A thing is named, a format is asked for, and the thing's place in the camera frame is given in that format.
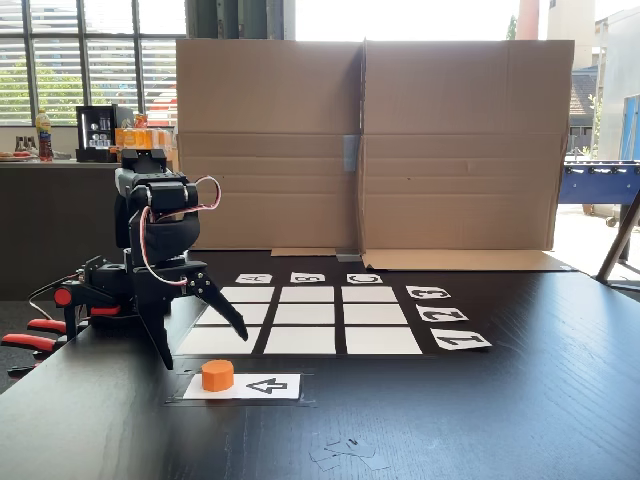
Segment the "white paper card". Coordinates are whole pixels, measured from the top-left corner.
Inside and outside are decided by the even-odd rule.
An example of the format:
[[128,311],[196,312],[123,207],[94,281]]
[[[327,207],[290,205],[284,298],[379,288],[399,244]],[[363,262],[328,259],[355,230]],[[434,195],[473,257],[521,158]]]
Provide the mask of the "white paper card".
[[416,305],[420,319],[426,322],[458,322],[461,320],[469,320],[457,308],[444,307],[422,307]]
[[[262,325],[267,316],[268,303],[234,303],[233,307],[242,315],[245,325]],[[229,325],[222,315],[207,307],[196,325]]]
[[334,354],[334,327],[278,327],[271,328],[264,353]]
[[236,283],[271,283],[272,278],[266,273],[243,273],[236,279]]
[[234,355],[248,354],[256,344],[260,327],[247,327],[245,342],[231,327],[194,327],[178,347],[177,355]]
[[346,327],[347,352],[354,355],[419,355],[409,327]]
[[291,283],[317,283],[324,282],[324,275],[321,273],[292,273]]
[[436,339],[438,346],[445,350],[466,350],[469,348],[490,347],[480,334],[476,332],[465,332],[462,330],[439,330],[432,328],[431,333]]
[[346,325],[406,325],[407,319],[397,303],[344,304]]
[[347,275],[347,282],[362,285],[367,283],[382,283],[380,275],[369,273],[350,273]]
[[281,302],[333,302],[333,287],[282,287]]
[[397,303],[396,295],[391,287],[342,287],[344,302],[392,302]]
[[269,303],[273,287],[224,287],[220,293],[232,303]]
[[292,399],[300,398],[299,373],[236,373],[233,386],[222,392],[202,388],[202,374],[194,375],[183,400],[224,399]]
[[407,287],[407,291],[412,298],[419,299],[451,297],[451,295],[440,287]]
[[335,323],[332,303],[281,303],[278,305],[275,325],[281,324],[329,324]]

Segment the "window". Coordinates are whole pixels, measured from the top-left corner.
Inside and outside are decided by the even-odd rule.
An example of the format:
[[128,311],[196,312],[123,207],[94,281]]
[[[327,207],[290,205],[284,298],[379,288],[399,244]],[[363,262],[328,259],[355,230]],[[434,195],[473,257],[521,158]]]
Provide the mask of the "window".
[[33,41],[40,107],[54,125],[75,125],[76,105],[82,105],[78,40]]
[[173,126],[185,36],[184,0],[0,0],[0,126],[33,125],[40,107],[75,125],[76,105],[112,103]]
[[176,42],[142,42],[144,100],[150,126],[175,126],[178,118],[176,98]]
[[89,40],[87,43],[93,105],[117,103],[138,111],[136,61],[129,40]]

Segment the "white paper square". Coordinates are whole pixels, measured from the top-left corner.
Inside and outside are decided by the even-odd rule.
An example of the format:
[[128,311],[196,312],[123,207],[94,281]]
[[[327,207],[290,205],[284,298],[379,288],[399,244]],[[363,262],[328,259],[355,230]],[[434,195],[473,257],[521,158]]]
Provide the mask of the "white paper square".
[[372,273],[350,273],[347,275],[347,282],[356,285],[366,285],[369,283],[382,283],[380,275]]
[[245,342],[231,327],[195,327],[178,347],[177,355],[234,355],[251,353],[260,327],[247,327]]
[[264,353],[300,355],[336,353],[334,327],[278,327],[271,328]]
[[282,287],[280,302],[333,302],[333,287]]
[[397,303],[345,304],[344,323],[358,325],[407,325],[407,319]]
[[391,287],[342,287],[343,302],[390,302],[397,303],[395,294]]
[[243,273],[236,283],[271,283],[273,277],[266,273]]
[[321,273],[295,273],[291,274],[291,283],[317,283],[324,282],[324,275]]
[[278,305],[273,322],[278,324],[328,324],[335,323],[335,309],[332,303],[281,303]]
[[416,305],[420,319],[425,322],[459,322],[469,320],[464,313],[457,308],[422,307]]
[[269,303],[274,287],[224,287],[220,292],[230,302]]
[[445,350],[467,350],[469,348],[490,347],[482,335],[464,330],[440,330],[432,328],[431,333],[438,346]]
[[354,355],[419,355],[409,327],[346,327],[347,352]]
[[[244,318],[245,325],[262,325],[269,309],[268,303],[234,303],[233,307]],[[222,315],[207,307],[196,325],[229,325]]]
[[430,299],[430,298],[449,298],[446,290],[440,287],[407,287],[407,292],[412,298]]

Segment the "black arrow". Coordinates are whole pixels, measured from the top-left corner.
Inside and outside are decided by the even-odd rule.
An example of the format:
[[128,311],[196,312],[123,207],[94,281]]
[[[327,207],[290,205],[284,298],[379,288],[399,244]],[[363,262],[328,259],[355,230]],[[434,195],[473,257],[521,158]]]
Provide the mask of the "black arrow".
[[262,380],[260,382],[250,383],[249,385],[247,385],[247,387],[253,388],[254,390],[257,390],[259,392],[267,393],[271,395],[271,392],[273,390],[286,390],[287,384],[277,383],[275,378],[270,378],[269,380]]

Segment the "arrow sign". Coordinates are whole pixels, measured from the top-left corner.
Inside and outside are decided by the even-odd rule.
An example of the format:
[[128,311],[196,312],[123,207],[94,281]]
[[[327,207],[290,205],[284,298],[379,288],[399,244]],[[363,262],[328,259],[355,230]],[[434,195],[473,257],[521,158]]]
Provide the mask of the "arrow sign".
[[221,392],[202,388],[202,375],[196,374],[184,392],[184,400],[268,399],[298,400],[300,398],[299,373],[236,373],[233,386]]
[[262,380],[261,382],[250,383],[247,387],[271,395],[273,390],[286,390],[287,384],[278,383],[275,378],[270,378],[268,380]]

